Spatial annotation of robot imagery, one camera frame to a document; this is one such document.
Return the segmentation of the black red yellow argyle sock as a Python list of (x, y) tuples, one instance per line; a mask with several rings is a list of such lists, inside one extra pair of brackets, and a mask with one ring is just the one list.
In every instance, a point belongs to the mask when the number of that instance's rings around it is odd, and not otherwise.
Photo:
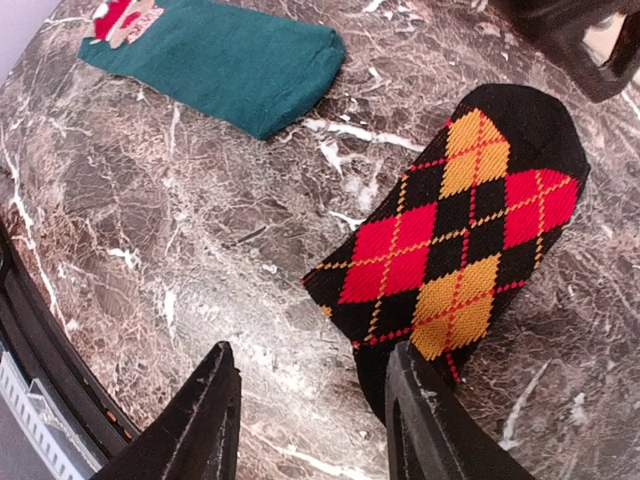
[(455, 388), (492, 324), (570, 222), (590, 166), (556, 97), (515, 84), (468, 93), (382, 203), (303, 278), (350, 341), (385, 415), (389, 357), (413, 345)]

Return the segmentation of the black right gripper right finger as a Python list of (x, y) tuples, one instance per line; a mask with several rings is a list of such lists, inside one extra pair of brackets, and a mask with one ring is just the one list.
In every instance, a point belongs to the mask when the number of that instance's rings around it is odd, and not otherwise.
[(403, 480), (530, 479), (471, 418), (408, 342), (390, 355), (385, 385), (389, 475)]

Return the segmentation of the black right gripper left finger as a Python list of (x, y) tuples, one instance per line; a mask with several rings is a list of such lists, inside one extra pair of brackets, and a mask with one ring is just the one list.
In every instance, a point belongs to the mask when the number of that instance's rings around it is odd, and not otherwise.
[(95, 479), (234, 479), (241, 377), (231, 345), (216, 343), (158, 418)]

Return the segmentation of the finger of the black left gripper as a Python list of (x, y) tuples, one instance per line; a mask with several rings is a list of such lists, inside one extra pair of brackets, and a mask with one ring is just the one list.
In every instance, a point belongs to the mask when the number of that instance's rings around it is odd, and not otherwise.
[[(621, 31), (599, 64), (585, 43), (585, 34), (615, 14), (624, 16)], [(509, 17), (595, 103), (621, 93), (639, 69), (637, 1), (511, 1)]]

